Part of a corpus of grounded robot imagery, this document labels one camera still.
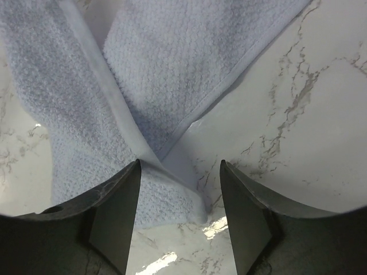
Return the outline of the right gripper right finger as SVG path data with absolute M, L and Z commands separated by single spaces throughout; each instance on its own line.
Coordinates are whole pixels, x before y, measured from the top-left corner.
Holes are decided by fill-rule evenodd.
M 365 274 L 366 208 L 334 213 L 304 205 L 220 164 L 238 274 Z

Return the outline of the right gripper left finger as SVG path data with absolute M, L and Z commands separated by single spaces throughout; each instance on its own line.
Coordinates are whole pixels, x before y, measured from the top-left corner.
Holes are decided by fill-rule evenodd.
M 2 274 L 125 274 L 140 191 L 134 161 L 36 214 L 1 216 Z

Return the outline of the light blue towel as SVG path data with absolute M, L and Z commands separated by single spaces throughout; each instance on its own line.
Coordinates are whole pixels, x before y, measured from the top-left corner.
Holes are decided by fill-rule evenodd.
M 177 141 L 307 1 L 124 1 L 99 48 L 74 1 L 2 1 L 17 96 L 49 133 L 51 201 L 142 161 L 135 226 L 205 223 Z

